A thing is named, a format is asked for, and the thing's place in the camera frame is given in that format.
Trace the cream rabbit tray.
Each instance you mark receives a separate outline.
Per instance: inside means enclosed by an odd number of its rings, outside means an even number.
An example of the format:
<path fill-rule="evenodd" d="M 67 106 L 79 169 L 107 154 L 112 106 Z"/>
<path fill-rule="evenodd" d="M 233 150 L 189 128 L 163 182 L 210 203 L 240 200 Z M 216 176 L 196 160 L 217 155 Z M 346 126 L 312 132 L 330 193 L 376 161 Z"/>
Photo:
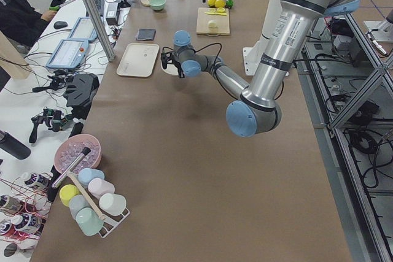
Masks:
<path fill-rule="evenodd" d="M 159 49 L 157 44 L 128 44 L 116 73 L 119 76 L 149 77 L 153 72 Z"/>

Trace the speckled white plate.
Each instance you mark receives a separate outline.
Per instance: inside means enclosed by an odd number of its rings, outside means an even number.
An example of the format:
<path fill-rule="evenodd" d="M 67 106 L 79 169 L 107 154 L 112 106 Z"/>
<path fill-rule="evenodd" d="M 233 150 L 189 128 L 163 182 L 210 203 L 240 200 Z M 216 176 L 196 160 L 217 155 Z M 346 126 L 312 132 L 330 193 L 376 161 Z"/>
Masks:
<path fill-rule="evenodd" d="M 166 69 L 163 67 L 163 64 L 162 64 L 161 69 L 163 70 L 163 72 L 165 72 L 168 75 L 178 76 L 177 67 L 173 64 L 167 64 Z"/>

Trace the whole yellow lemon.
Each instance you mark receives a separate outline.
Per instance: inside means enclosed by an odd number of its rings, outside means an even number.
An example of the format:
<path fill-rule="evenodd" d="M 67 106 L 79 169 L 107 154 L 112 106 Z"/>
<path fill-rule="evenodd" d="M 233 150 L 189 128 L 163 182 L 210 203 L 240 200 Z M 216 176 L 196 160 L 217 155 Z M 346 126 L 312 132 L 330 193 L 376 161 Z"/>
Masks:
<path fill-rule="evenodd" d="M 214 3 L 215 8 L 225 8 L 226 6 L 226 1 L 224 0 L 216 0 Z"/>
<path fill-rule="evenodd" d="M 217 0 L 207 0 L 207 4 L 209 7 L 215 7 L 215 3 Z"/>

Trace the grey folded cloth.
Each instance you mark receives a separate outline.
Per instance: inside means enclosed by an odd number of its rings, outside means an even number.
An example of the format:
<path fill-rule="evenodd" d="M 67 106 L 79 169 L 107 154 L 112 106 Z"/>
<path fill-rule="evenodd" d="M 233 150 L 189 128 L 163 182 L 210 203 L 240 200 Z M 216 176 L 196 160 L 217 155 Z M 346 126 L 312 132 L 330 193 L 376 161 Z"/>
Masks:
<path fill-rule="evenodd" d="M 156 29 L 140 28 L 136 35 L 137 41 L 152 41 L 155 38 Z"/>

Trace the mint green bowl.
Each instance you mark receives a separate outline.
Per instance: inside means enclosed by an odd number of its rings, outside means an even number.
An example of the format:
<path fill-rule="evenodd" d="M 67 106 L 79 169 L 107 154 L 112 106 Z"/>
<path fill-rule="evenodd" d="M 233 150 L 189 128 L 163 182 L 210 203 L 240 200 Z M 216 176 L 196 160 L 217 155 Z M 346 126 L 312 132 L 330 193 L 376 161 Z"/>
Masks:
<path fill-rule="evenodd" d="M 165 8 L 166 0 L 149 0 L 149 5 L 154 11 L 161 11 Z"/>

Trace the bamboo cutting board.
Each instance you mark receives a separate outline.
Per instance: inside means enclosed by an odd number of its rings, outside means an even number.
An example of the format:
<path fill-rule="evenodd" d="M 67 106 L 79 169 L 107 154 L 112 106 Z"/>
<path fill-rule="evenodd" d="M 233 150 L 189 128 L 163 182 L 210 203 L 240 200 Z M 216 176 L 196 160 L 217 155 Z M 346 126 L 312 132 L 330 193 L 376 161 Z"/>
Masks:
<path fill-rule="evenodd" d="M 227 8 L 199 7 L 196 33 L 209 36 L 230 35 L 230 15 Z"/>

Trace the blue teach pendant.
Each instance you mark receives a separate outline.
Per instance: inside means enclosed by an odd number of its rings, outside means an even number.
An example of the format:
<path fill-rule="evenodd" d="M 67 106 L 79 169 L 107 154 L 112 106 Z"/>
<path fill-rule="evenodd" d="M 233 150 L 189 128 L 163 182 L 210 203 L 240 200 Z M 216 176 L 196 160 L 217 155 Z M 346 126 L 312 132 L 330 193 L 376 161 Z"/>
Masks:
<path fill-rule="evenodd" d="M 86 39 L 89 42 L 93 42 L 97 37 L 90 17 L 79 17 L 69 34 L 71 39 Z"/>
<path fill-rule="evenodd" d="M 83 60 L 89 43 L 87 39 L 62 39 L 49 58 L 50 69 L 75 69 Z"/>

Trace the black keyboard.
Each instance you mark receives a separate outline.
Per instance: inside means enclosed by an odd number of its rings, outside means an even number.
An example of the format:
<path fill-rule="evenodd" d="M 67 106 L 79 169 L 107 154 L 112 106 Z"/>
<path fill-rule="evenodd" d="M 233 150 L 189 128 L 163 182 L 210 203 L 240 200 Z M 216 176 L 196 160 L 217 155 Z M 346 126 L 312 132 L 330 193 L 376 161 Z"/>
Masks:
<path fill-rule="evenodd" d="M 94 0 L 94 2 L 95 2 L 95 5 L 96 5 L 99 15 L 102 17 L 104 15 L 105 0 Z"/>

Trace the black computer mouse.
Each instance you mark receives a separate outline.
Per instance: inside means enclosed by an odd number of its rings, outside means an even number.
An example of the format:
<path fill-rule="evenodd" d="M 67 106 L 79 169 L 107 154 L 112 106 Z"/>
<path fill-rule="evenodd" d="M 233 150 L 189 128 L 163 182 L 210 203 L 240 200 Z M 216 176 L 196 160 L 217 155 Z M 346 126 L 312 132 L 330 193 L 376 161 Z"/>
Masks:
<path fill-rule="evenodd" d="M 68 26 L 68 23 L 66 21 L 56 21 L 53 24 L 54 29 L 63 29 Z"/>

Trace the pink bowl with ice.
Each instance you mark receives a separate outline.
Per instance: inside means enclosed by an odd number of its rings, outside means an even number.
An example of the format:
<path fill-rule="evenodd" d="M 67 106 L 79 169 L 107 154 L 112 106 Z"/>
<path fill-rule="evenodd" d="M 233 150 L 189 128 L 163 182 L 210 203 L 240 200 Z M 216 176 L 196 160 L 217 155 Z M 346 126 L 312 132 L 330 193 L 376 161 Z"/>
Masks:
<path fill-rule="evenodd" d="M 54 167 L 62 173 L 87 147 L 90 152 L 73 169 L 76 174 L 84 168 L 97 168 L 101 161 L 101 145 L 96 137 L 90 134 L 78 134 L 63 142 L 55 153 Z"/>

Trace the blue cup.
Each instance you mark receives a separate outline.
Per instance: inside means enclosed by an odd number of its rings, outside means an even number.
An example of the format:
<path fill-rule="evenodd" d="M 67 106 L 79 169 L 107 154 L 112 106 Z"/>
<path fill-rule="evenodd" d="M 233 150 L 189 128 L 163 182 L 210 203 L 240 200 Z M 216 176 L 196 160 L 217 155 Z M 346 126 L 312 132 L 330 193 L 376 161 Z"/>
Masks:
<path fill-rule="evenodd" d="M 83 168 L 78 173 L 78 181 L 84 187 L 87 188 L 88 184 L 95 178 L 105 179 L 105 174 L 99 169 Z"/>

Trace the pink cup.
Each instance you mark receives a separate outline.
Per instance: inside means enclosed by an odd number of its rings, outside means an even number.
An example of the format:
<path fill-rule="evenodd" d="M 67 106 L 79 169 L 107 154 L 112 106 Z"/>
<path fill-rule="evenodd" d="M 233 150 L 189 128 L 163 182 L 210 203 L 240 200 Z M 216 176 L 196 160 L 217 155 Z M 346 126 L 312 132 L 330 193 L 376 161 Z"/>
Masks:
<path fill-rule="evenodd" d="M 115 193 L 115 186 L 112 183 L 98 177 L 92 179 L 87 188 L 96 199 L 100 199 L 106 193 Z"/>

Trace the person in dark jacket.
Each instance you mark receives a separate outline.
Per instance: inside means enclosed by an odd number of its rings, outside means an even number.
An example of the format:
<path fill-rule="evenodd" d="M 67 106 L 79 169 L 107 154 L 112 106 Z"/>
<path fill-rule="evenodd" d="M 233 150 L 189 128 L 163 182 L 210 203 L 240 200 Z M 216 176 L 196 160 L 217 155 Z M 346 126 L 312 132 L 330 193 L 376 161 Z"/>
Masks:
<path fill-rule="evenodd" d="M 32 47 L 56 12 L 39 13 L 27 0 L 1 0 L 1 32 L 9 39 Z"/>

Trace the pale white cup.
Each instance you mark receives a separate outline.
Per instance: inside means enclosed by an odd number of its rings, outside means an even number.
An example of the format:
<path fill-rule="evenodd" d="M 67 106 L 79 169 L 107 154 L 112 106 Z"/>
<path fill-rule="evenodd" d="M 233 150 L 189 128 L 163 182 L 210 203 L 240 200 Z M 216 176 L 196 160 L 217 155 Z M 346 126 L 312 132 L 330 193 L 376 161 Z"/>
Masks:
<path fill-rule="evenodd" d="M 110 215 L 120 215 L 126 208 L 126 199 L 123 195 L 106 193 L 99 199 L 99 207 Z"/>

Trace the yellow cup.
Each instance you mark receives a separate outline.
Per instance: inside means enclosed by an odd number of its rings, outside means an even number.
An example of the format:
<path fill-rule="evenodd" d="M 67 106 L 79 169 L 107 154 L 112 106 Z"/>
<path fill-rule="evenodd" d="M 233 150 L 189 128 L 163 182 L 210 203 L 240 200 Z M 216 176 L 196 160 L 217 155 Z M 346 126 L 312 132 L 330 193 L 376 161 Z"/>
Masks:
<path fill-rule="evenodd" d="M 80 194 L 79 189 L 73 184 L 63 186 L 59 191 L 59 197 L 62 204 L 66 207 L 69 206 L 71 199 Z"/>

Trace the grey cup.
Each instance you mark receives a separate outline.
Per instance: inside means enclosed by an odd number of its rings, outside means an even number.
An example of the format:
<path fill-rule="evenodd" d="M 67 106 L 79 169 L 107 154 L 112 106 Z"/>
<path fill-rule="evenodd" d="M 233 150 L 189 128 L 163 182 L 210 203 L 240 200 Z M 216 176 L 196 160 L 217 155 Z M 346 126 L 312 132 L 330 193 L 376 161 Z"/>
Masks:
<path fill-rule="evenodd" d="M 69 210 L 72 218 L 75 220 L 77 214 L 84 208 L 90 207 L 88 201 L 84 198 L 83 195 L 75 195 L 69 201 Z"/>

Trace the mint green cup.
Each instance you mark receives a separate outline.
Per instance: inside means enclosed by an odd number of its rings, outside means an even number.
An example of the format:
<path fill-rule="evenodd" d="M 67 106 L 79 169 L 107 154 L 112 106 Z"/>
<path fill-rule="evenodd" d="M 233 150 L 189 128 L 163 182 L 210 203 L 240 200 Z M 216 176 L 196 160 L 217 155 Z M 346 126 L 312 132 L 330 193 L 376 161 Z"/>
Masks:
<path fill-rule="evenodd" d="M 104 225 L 104 222 L 98 217 L 96 212 L 89 207 L 85 207 L 77 213 L 76 222 L 86 236 L 93 236 L 99 233 Z"/>

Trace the black water bottle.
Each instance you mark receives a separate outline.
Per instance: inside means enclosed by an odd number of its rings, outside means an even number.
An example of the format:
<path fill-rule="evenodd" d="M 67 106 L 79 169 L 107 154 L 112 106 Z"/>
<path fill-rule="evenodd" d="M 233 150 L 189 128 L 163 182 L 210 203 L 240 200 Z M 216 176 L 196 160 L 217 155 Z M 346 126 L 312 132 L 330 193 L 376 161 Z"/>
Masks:
<path fill-rule="evenodd" d="M 18 160 L 27 159 L 31 154 L 29 147 L 5 131 L 1 131 L 1 149 Z"/>

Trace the aluminium frame post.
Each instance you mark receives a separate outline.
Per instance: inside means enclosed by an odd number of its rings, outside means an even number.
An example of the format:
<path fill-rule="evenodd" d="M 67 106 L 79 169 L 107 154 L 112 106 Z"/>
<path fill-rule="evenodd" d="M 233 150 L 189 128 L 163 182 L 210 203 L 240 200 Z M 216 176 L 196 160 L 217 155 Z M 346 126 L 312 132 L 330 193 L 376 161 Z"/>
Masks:
<path fill-rule="evenodd" d="M 91 22 L 93 23 L 93 27 L 98 35 L 98 39 L 101 43 L 101 46 L 105 52 L 105 55 L 109 62 L 114 61 L 115 54 L 112 48 L 111 43 L 109 42 L 108 36 L 106 34 L 106 29 L 102 23 L 102 19 L 99 15 L 98 9 L 94 0 L 83 0 L 85 8 L 89 13 Z"/>

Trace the black handled steel tool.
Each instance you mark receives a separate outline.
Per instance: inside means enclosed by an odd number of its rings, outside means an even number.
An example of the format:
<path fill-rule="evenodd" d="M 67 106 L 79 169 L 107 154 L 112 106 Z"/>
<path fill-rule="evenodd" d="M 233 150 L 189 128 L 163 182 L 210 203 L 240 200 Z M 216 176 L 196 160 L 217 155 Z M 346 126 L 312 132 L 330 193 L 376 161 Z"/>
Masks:
<path fill-rule="evenodd" d="M 72 170 L 91 152 L 91 149 L 84 147 L 83 150 L 76 156 L 73 162 L 57 177 L 57 179 L 52 183 L 51 187 L 57 189 L 62 181 L 68 176 L 69 172 Z"/>

